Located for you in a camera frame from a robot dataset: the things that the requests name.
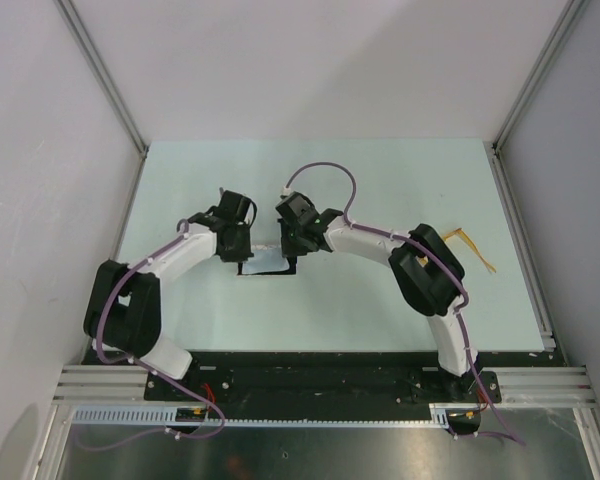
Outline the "white geometric glasses case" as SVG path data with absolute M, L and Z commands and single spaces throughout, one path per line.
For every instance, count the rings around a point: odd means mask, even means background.
M 291 276 L 297 273 L 297 258 L 285 257 L 280 245 L 253 245 L 252 254 L 246 262 L 238 264 L 239 276 Z

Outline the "blue cleaning cloth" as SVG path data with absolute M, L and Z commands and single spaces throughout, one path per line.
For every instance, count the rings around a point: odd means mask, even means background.
M 286 272 L 290 265 L 279 248 L 256 250 L 253 256 L 243 264 L 243 275 L 268 275 Z

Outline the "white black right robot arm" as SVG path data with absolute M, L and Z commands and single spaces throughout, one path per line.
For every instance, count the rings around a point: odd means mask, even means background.
M 325 251 L 361 257 L 389 268 L 406 303 L 423 315 L 436 342 L 443 393 L 464 401 L 477 389 L 470 370 L 477 352 L 456 315 L 468 304 L 464 268 L 435 229 L 420 224 L 406 235 L 353 223 L 339 210 L 320 213 L 291 191 L 276 205 L 282 253 L 300 257 Z

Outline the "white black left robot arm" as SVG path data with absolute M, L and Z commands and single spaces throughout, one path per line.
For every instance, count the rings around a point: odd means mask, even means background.
M 253 256 L 250 231 L 255 202 L 223 190 L 217 205 L 183 218 L 176 236 L 134 264 L 103 262 L 92 287 L 83 323 L 97 358 L 106 365 L 127 361 L 166 377 L 177 398 L 194 397 L 200 374 L 191 369 L 192 354 L 163 331 L 162 293 L 202 262 L 213 257 L 244 263 Z

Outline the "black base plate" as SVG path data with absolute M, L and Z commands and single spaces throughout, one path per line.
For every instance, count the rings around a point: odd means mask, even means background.
M 498 398 L 500 380 L 509 371 L 564 367 L 559 351 L 483 352 L 476 369 L 492 399 Z M 130 390 L 132 400 L 184 402 L 187 396 L 157 374 L 141 367 L 121 365 L 127 380 L 109 380 L 118 390 Z M 455 377 L 438 365 L 430 352 L 319 353 L 319 352 L 194 352 L 182 385 L 220 403 L 246 399 L 248 394 L 282 394 L 326 397 L 329 394 L 360 397 L 395 394 L 411 404 L 477 400 L 477 381 L 469 372 Z

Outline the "right aluminium side rail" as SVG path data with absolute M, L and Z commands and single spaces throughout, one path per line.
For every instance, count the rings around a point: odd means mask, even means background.
M 544 292 L 540 285 L 525 225 L 511 183 L 506 174 L 504 164 L 494 146 L 491 143 L 486 142 L 485 151 L 503 205 L 532 309 L 538 323 L 544 350 L 555 351 L 559 347 L 559 343 L 554 333 L 551 315 L 546 304 Z

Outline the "aluminium front frame rail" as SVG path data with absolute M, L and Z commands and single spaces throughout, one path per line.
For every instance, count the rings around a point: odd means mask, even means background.
M 504 408 L 589 408 L 597 403 L 584 367 L 490 369 Z M 137 366 L 63 368 L 53 401 L 59 404 L 143 404 L 148 374 Z

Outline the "left aluminium corner post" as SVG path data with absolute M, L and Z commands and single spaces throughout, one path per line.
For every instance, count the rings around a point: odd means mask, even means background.
M 54 0 L 53 4 L 56 6 L 70 34 L 74 38 L 87 66 L 98 83 L 126 136 L 133 145 L 134 150 L 139 157 L 144 160 L 149 146 L 144 140 L 127 103 L 75 3 L 70 0 Z

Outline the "aluminium corner post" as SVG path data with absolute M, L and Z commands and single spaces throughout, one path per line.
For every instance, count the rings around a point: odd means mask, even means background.
M 590 2 L 587 0 L 569 0 L 566 2 L 502 126 L 491 143 L 496 153 L 505 147 L 515 128 L 524 117 L 589 4 Z
M 53 4 L 56 6 L 70 34 L 74 38 L 87 66 L 98 83 L 126 136 L 133 145 L 134 150 L 139 157 L 144 160 L 149 146 L 144 140 L 127 103 L 75 3 L 70 0 L 54 0 Z

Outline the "right aluminium corner post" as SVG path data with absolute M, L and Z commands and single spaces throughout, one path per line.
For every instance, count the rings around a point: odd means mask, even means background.
M 505 147 L 515 128 L 524 117 L 589 4 L 590 2 L 587 0 L 569 0 L 566 2 L 502 126 L 491 143 L 496 153 Z

